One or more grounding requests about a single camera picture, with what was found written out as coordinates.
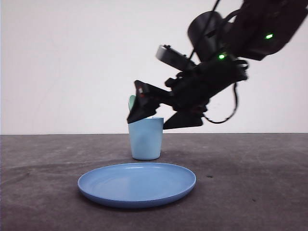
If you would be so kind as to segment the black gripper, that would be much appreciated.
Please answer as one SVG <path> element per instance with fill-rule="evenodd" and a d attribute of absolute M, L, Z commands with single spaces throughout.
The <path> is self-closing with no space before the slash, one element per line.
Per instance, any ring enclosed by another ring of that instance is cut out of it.
<path fill-rule="evenodd" d="M 161 103 L 172 105 L 175 114 L 163 125 L 163 129 L 199 127 L 207 111 L 210 99 L 229 86 L 233 88 L 234 110 L 238 108 L 238 82 L 248 79 L 248 62 L 241 59 L 216 59 L 201 62 L 191 69 L 180 71 L 176 78 L 169 78 L 167 91 L 140 80 L 134 81 L 136 98 L 127 123 L 137 122 L 156 114 Z"/>

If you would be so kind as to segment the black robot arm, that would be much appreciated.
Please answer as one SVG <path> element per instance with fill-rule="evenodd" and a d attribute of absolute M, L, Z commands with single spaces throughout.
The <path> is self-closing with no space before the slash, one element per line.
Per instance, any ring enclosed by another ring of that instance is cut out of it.
<path fill-rule="evenodd" d="M 175 113 L 164 123 L 164 129 L 201 126 L 210 99 L 247 80 L 247 60 L 260 61 L 280 51 L 307 14 L 305 0 L 245 0 L 226 17 L 215 10 L 202 13 L 188 28 L 200 62 L 194 63 L 168 45 L 159 46 L 157 59 L 179 72 L 165 82 L 170 91 L 135 81 L 136 98 L 127 122 L 153 116 L 161 104 L 166 104 Z"/>

